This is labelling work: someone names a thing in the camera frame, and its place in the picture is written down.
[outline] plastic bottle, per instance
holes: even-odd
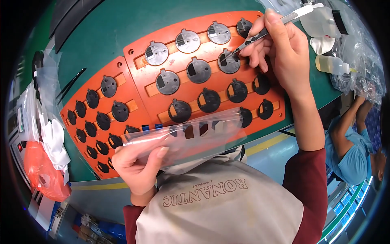
[[[349,64],[340,58],[318,55],[316,57],[317,70],[335,75],[349,74]]]
[[[313,12],[300,17],[301,24],[311,37],[341,37],[332,9],[329,7],[316,7]]]

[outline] grey circular plastic part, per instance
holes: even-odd
[[[241,37],[247,38],[249,30],[252,28],[252,23],[244,18],[241,18],[236,25],[237,32]]]
[[[210,76],[210,65],[202,59],[193,57],[192,61],[187,66],[187,77],[190,79],[190,81],[200,84],[207,81]]]
[[[117,92],[117,83],[111,76],[103,76],[103,80],[100,84],[101,92],[105,97],[112,97]]]
[[[195,32],[182,29],[176,37],[176,47],[183,53],[195,52],[200,47],[200,38]]]
[[[172,71],[162,69],[161,73],[157,76],[156,87],[164,95],[174,94],[179,88],[179,85],[179,77]]]
[[[207,35],[210,40],[216,44],[225,44],[231,37],[229,28],[224,24],[217,23],[216,21],[207,28]]]
[[[168,48],[164,43],[150,42],[150,46],[146,48],[145,59],[150,65],[160,65],[168,58]]]
[[[226,48],[223,49],[223,53],[220,54],[218,57],[218,66],[219,68],[227,74],[233,74],[236,73],[241,65],[240,58],[237,54],[233,54],[227,59],[225,57],[232,53],[231,51],[228,51]]]

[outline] white cap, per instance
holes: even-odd
[[[345,74],[349,74],[349,64],[343,63],[342,64],[342,70]]]

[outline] hand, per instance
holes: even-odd
[[[158,147],[152,150],[146,165],[144,165],[137,160],[139,154],[137,146],[120,146],[115,149],[112,165],[129,186],[132,197],[133,195],[142,196],[154,189],[157,172],[167,152],[167,147]]]
[[[292,23],[283,25],[281,15],[267,9],[249,31],[248,38],[258,34],[264,27],[269,35],[241,50],[240,55],[250,58],[250,66],[260,66],[268,71],[264,59],[271,59],[273,71],[290,98],[311,94],[309,82],[309,49],[306,35]]]
[[[364,96],[358,96],[358,95],[356,95],[355,99],[353,100],[353,102],[356,105],[358,105],[358,106],[362,105],[364,103],[364,101],[365,101],[365,97]]]

